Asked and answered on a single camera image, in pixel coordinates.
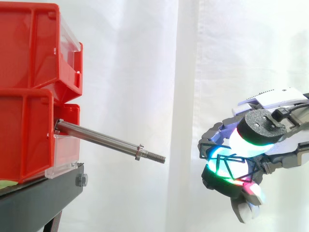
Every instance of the black wire frame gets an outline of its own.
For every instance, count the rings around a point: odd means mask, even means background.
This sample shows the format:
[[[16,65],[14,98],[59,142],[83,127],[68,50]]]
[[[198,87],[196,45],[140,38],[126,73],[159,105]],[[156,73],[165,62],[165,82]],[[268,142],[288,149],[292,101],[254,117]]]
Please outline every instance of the black wire frame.
[[[225,155],[220,155],[217,154],[217,157],[212,158],[212,157],[208,157],[208,155],[216,148],[219,147],[223,147],[223,148],[228,148],[231,149],[231,147],[229,146],[225,146],[225,145],[218,145],[218,144],[212,144],[212,143],[202,143],[201,147],[200,147],[200,158],[201,159],[207,159],[207,160],[217,160],[216,161],[216,174],[219,170],[219,166],[220,166],[220,161],[223,160],[225,163],[225,166],[228,170],[228,173],[230,174],[230,177],[224,177],[224,176],[220,176],[220,178],[222,179],[232,179],[232,180],[237,180],[237,181],[241,181],[241,182],[245,182],[245,183],[251,183],[253,180],[253,175],[258,172],[260,170],[260,167],[257,165],[257,163],[252,159],[252,158],[247,158],[247,157],[242,157],[242,156],[237,156],[236,154],[232,154],[229,156],[225,156]],[[231,169],[228,166],[227,161],[231,161],[231,162],[241,162],[241,163],[245,163],[247,161],[248,163],[248,167],[252,167],[252,171],[249,172],[246,175],[240,176],[235,178],[231,172]]]

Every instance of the bolt thread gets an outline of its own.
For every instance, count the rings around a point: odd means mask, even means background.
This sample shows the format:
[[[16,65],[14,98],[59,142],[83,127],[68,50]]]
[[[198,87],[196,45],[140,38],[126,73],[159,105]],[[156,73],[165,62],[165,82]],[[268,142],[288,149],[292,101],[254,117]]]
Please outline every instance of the bolt thread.
[[[165,157],[164,156],[160,156],[160,155],[157,155],[157,154],[152,153],[152,152],[147,153],[146,159],[153,160],[153,161],[156,161],[156,162],[159,162],[159,163],[165,163]]]

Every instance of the yellow object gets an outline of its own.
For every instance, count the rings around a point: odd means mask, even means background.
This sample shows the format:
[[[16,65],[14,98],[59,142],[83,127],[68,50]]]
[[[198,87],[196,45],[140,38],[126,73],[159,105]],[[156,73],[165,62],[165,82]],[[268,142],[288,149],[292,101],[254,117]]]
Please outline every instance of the yellow object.
[[[6,188],[8,186],[17,185],[18,182],[10,181],[10,180],[0,180],[0,189]]]

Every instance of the white backdrop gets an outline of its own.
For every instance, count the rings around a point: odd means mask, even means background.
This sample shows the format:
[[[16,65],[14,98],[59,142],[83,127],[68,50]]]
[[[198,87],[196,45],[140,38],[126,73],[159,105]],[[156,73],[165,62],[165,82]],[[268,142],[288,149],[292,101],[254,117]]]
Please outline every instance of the white backdrop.
[[[197,142],[239,101],[308,88],[306,0],[54,0],[84,44],[81,125],[143,143],[166,165],[87,142],[84,192],[60,232],[308,231],[308,166],[266,176],[249,225],[201,182]]]
[[[309,165],[277,170],[261,184],[267,202],[247,225],[230,200],[201,183],[197,142],[231,108],[261,91],[309,92],[308,1],[199,1],[188,232],[309,231]]]

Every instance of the black circular cap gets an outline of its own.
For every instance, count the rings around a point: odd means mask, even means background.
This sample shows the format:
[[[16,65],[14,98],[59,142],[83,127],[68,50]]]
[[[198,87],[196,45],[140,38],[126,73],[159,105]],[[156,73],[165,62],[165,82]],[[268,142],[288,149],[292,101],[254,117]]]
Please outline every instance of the black circular cap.
[[[285,126],[275,121],[265,109],[248,112],[237,130],[244,140],[254,145],[274,144],[287,132]]]

